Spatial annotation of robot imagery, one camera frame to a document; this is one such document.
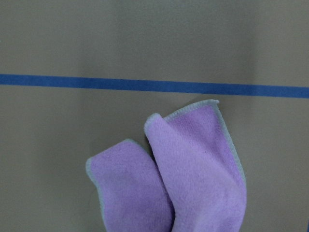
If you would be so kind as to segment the purple microfiber cloth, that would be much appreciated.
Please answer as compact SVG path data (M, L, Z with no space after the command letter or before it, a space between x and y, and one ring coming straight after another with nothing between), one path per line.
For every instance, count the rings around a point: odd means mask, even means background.
M151 155L126 139L87 160L107 231L240 230L246 179L217 105L151 115L144 125Z

